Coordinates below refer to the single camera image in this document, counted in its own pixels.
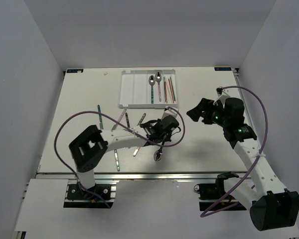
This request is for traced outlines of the green handled spoon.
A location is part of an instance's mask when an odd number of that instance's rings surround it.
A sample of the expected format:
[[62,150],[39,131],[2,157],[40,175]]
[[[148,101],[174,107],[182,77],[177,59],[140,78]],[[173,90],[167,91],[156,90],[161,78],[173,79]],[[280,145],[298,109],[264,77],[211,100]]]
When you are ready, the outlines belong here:
[[151,104],[154,104],[154,90],[153,90],[153,87],[155,85],[155,78],[154,78],[153,75],[150,75],[150,77],[149,77],[149,85],[150,85]]

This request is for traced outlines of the dark handled fork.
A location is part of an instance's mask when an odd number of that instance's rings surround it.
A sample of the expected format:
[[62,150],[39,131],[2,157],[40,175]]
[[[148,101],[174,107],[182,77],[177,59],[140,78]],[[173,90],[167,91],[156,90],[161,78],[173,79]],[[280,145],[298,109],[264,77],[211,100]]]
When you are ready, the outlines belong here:
[[125,118],[126,118],[127,127],[130,128],[130,121],[129,121],[129,116],[128,116],[127,112],[125,112]]

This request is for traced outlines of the pink handled fork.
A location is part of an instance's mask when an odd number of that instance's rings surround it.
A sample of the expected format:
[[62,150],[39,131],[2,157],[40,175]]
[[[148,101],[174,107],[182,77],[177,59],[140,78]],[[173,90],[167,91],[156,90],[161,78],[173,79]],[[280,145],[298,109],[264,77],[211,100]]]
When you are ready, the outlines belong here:
[[137,148],[135,149],[135,151],[133,152],[133,157],[136,157],[136,155],[137,155],[139,149],[140,149],[140,147],[137,147]]

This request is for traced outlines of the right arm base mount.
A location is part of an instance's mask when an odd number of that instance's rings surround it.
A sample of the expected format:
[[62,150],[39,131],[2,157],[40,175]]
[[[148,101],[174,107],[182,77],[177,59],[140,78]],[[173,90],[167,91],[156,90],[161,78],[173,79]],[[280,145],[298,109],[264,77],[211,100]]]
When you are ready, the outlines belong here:
[[[215,201],[225,194],[224,191],[224,180],[230,178],[238,178],[239,176],[233,172],[226,172],[219,174],[216,177],[214,183],[200,183],[193,187],[195,193],[199,194],[199,209],[201,212],[205,211],[209,206],[211,206]],[[216,211],[219,209],[224,209],[231,206],[226,211],[246,211],[246,208],[237,202],[237,200],[231,195],[227,196],[219,204],[217,204],[210,211]]]

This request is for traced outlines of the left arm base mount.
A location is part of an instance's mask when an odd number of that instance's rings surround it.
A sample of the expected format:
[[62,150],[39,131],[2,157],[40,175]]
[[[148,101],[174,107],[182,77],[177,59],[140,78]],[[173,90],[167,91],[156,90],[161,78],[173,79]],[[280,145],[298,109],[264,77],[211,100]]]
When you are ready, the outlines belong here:
[[67,185],[63,207],[77,209],[110,209],[116,195],[115,182],[96,182],[95,186],[84,191],[76,182]]

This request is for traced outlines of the pink handled spoon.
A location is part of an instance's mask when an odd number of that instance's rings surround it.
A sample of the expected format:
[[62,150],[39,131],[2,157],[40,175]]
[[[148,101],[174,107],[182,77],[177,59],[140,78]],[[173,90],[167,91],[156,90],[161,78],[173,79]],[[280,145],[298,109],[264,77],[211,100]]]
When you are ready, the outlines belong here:
[[161,87],[160,87],[161,73],[160,72],[156,73],[155,80],[157,82],[157,87],[158,87],[158,98],[159,98],[159,101],[161,102]]

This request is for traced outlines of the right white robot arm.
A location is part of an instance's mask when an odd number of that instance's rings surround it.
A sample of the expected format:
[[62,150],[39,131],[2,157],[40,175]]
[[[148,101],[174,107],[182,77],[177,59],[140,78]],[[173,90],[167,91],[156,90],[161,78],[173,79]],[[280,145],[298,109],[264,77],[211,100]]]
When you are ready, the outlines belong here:
[[219,174],[215,187],[202,190],[201,197],[215,193],[225,199],[232,196],[250,214],[252,223],[259,231],[292,227],[299,212],[299,194],[289,191],[278,179],[266,157],[259,153],[257,136],[244,120],[244,103],[239,98],[224,101],[203,98],[199,104],[186,114],[195,122],[217,124],[222,127],[225,139],[243,161],[250,172],[255,188],[239,182],[237,174]]

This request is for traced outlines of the dark handled spoon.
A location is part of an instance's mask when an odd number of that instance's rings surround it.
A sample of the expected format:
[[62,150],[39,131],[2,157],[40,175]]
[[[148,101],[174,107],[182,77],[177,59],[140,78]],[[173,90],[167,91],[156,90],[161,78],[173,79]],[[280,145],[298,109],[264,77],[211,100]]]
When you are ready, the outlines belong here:
[[160,161],[163,155],[163,146],[165,145],[166,139],[164,139],[161,143],[161,147],[154,153],[153,159],[154,161]]

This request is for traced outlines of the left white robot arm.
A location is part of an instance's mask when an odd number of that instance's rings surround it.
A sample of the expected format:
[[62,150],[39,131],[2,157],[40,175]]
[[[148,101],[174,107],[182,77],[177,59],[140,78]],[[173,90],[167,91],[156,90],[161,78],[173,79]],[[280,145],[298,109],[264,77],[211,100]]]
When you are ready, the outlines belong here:
[[87,127],[70,144],[79,182],[78,193],[85,199],[95,194],[94,168],[104,154],[115,149],[146,147],[170,141],[172,132],[179,127],[173,116],[150,120],[130,130],[100,130],[96,125]]

